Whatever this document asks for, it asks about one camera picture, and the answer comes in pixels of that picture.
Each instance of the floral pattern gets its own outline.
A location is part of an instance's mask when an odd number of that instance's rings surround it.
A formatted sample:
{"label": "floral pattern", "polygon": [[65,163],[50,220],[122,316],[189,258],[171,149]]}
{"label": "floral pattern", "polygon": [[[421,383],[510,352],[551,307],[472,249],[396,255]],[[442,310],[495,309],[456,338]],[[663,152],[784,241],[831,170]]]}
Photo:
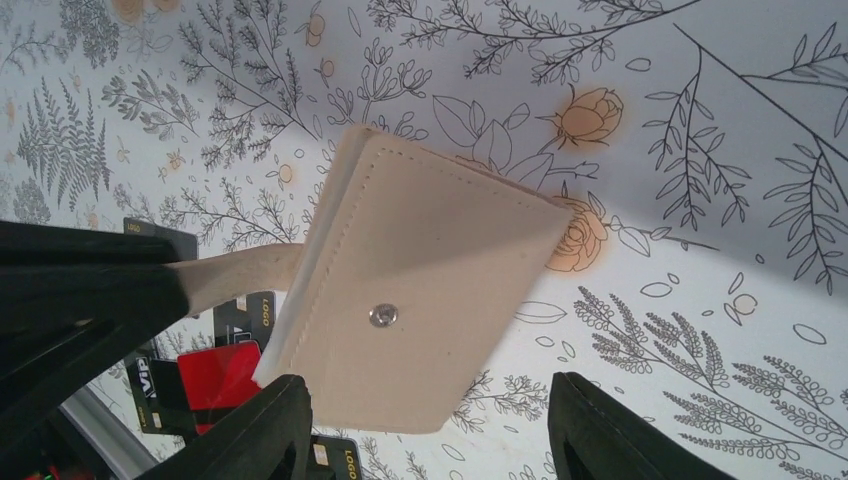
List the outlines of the floral pattern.
{"label": "floral pattern", "polygon": [[[202,256],[302,242],[342,132],[368,124],[575,216],[442,431],[316,426],[358,442],[365,478],[553,480],[549,381],[574,370],[739,478],[843,480],[846,15],[0,0],[0,217],[120,231],[131,216],[195,234]],[[204,348],[210,317],[157,341]],[[135,429],[128,385],[117,365],[90,386]],[[138,435],[160,458],[182,446]]]}

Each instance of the red card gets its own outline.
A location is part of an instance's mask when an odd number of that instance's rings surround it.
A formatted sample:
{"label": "red card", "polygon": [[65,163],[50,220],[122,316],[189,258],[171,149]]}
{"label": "red card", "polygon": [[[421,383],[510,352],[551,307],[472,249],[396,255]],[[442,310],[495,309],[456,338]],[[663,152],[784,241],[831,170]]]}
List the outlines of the red card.
{"label": "red card", "polygon": [[259,392],[259,386],[251,380],[259,356],[256,342],[244,342],[177,357],[197,433],[203,434]]}

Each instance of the wallet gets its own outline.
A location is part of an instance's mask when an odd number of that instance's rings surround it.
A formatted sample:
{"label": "wallet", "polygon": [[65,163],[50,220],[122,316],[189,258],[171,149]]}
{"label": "wallet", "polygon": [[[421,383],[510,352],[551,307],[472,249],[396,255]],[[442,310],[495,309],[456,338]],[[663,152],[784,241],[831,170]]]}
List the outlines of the wallet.
{"label": "wallet", "polygon": [[423,434],[450,418],[571,217],[474,163],[356,126],[303,245],[170,267],[191,314],[287,291],[253,380],[302,376],[316,424]]}

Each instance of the rose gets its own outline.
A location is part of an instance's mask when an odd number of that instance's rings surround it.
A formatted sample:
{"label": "rose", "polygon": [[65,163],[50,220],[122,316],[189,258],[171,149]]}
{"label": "rose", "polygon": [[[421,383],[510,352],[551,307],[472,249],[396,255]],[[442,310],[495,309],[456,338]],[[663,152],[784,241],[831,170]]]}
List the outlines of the rose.
{"label": "rose", "polygon": [[575,98],[564,112],[557,113],[557,135],[577,142],[604,143],[618,128],[624,105],[613,90],[598,88]]}
{"label": "rose", "polygon": [[153,5],[163,12],[172,12],[180,6],[180,0],[153,0]]}
{"label": "rose", "polygon": [[601,253],[601,244],[607,239],[607,230],[589,205],[572,198],[554,199],[571,207],[574,217],[547,266],[560,272],[585,270]]}
{"label": "rose", "polygon": [[144,13],[144,0],[112,0],[112,8],[125,23],[135,24]]}

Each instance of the metal snap button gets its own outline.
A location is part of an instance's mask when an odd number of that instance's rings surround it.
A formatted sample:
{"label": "metal snap button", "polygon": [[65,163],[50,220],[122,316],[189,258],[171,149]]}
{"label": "metal snap button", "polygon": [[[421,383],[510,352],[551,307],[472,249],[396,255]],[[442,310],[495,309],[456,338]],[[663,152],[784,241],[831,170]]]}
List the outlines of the metal snap button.
{"label": "metal snap button", "polygon": [[388,327],[397,320],[397,307],[390,303],[381,303],[371,309],[368,316],[371,318],[371,325],[375,327]]}

